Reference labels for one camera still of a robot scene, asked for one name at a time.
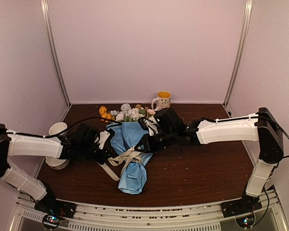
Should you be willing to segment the blue fake flower stems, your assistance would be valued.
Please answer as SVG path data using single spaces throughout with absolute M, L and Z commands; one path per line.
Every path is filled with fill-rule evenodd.
M 123 104 L 120 111 L 110 111 L 110 115 L 118 122 L 136 122 L 141 117 L 139 109 L 132 108 L 128 103 Z

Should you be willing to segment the blue wrapping paper sheet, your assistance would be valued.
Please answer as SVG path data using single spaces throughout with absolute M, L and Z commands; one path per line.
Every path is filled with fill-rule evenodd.
M 148 131 L 142 129 L 138 122 L 123 122 L 121 125 L 106 126 L 106 130 L 110 129 L 115 132 L 114 137 L 111 139 L 111 145 L 118 156 L 135 146 L 143 135 L 148 134 Z M 118 188 L 123 193 L 140 194 L 143 191 L 147 181 L 145 165 L 151 157 L 152 154 L 142 153 L 143 163 L 130 163 L 124 170 L 123 175 L 119 176 Z

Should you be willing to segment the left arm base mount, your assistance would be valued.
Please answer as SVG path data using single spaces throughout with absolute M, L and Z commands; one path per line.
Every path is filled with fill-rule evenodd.
M 34 208 L 38 211 L 55 215 L 62 218 L 73 218 L 77 205 L 50 197 L 44 197 L 40 201 L 35 201 Z

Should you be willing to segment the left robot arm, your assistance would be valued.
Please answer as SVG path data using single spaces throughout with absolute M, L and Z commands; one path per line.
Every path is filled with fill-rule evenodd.
M 0 180 L 28 194 L 54 214 L 60 204 L 50 186 L 32 177 L 18 166 L 21 160 L 45 159 L 52 168 L 65 168 L 71 159 L 93 159 L 103 165 L 113 154 L 110 140 L 115 135 L 112 129 L 98 131 L 86 124 L 79 125 L 71 136 L 64 122 L 53 124 L 48 135 L 16 132 L 0 124 Z

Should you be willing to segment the cream ribbon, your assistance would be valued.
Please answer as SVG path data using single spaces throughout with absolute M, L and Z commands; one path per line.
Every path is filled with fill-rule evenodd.
M 131 147 L 128 149 L 126 152 L 122 153 L 121 155 L 113 158 L 110 157 L 108 158 L 108 162 L 110 165 L 117 167 L 124 163 L 124 166 L 122 167 L 122 170 L 120 172 L 120 176 L 123 175 L 124 170 L 128 167 L 130 163 L 143 163 L 142 159 L 142 152 L 135 150 L 135 146 Z M 97 163 L 107 174 L 108 176 L 114 180 L 114 181 L 119 181 L 120 177 L 116 175 L 116 173 L 107 165 L 107 164 L 99 164 Z

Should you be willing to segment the orange fake flower stem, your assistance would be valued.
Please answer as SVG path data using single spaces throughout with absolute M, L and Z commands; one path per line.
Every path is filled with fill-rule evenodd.
M 108 111 L 105 106 L 101 106 L 99 108 L 99 114 L 101 116 L 101 120 L 106 123 L 111 123 L 111 120 L 115 120 L 115 111 Z

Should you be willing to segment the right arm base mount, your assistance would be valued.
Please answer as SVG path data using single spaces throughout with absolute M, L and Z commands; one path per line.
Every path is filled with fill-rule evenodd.
M 221 210 L 224 218 L 251 213 L 254 210 L 261 208 L 262 204 L 259 197 L 248 195 L 244 195 L 240 199 L 221 203 Z

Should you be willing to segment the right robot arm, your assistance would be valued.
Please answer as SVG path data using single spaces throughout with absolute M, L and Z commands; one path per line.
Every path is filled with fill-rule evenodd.
M 201 146 L 224 141 L 258 142 L 259 159 L 247 181 L 244 197 L 237 202 L 237 208 L 244 213 L 255 206 L 256 198 L 284 156 L 282 131 L 265 107 L 246 116 L 226 119 L 203 117 L 187 124 L 174 109 L 165 108 L 156 112 L 152 119 L 139 119 L 139 124 L 149 131 L 134 147 L 141 153 L 155 153 L 174 144 Z

